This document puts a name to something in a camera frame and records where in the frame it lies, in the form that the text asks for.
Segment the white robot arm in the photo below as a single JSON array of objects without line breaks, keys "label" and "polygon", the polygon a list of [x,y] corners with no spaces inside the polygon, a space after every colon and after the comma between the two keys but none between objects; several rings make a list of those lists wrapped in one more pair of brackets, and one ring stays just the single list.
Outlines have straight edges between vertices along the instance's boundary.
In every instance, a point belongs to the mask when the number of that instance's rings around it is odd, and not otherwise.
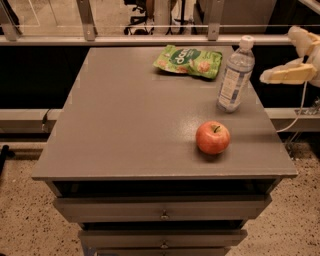
[{"label": "white robot arm", "polygon": [[[320,87],[320,36],[292,26],[288,37],[300,58],[265,70],[260,81],[267,84],[302,84],[307,81]],[[306,63],[303,63],[304,56],[309,56]]]}]

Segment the chip bag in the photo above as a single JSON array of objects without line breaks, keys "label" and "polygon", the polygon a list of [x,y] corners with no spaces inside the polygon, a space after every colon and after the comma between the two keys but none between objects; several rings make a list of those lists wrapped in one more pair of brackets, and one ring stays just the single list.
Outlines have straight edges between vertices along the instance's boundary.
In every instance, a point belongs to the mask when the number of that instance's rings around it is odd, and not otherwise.
[{"label": "chip bag", "polygon": [[153,63],[162,70],[216,78],[222,60],[222,53],[215,51],[199,51],[197,49],[177,49],[174,45],[167,45]]}]

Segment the apple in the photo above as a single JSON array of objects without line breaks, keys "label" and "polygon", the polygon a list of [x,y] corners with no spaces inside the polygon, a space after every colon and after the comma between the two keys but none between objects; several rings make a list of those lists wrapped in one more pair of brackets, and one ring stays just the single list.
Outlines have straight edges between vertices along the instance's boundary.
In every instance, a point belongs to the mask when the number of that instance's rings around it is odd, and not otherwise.
[{"label": "apple", "polygon": [[207,121],[197,129],[196,143],[199,149],[206,154],[219,154],[230,143],[229,130],[217,121]]}]

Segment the terrazzo floor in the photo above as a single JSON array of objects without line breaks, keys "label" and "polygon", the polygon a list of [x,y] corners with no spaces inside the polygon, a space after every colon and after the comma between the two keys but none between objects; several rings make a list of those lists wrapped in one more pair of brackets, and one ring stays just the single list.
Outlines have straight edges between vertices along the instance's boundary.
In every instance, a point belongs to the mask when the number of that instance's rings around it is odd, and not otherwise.
[{"label": "terrazzo floor", "polygon": [[[283,180],[271,193],[273,202],[245,225],[248,237],[227,256],[320,255],[319,142],[319,136],[307,136],[293,145],[298,177]],[[53,208],[47,186],[31,179],[45,144],[6,144],[16,155],[5,162],[0,180],[0,253],[82,256],[79,227]]]}]

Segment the drawer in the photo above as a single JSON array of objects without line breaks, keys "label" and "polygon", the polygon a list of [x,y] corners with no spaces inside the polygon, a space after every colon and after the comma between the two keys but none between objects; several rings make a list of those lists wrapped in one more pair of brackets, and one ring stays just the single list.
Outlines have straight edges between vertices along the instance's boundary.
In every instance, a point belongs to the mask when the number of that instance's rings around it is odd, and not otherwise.
[{"label": "drawer", "polygon": [[274,179],[54,181],[58,197],[112,198],[269,194]]},{"label": "drawer", "polygon": [[98,250],[97,256],[224,256],[230,249],[130,249],[130,250]]},{"label": "drawer", "polygon": [[254,219],[270,196],[58,198],[56,209],[75,223]]},{"label": "drawer", "polygon": [[143,230],[80,231],[81,242],[96,249],[199,249],[238,245],[247,235],[245,230],[209,230],[185,227]]}]

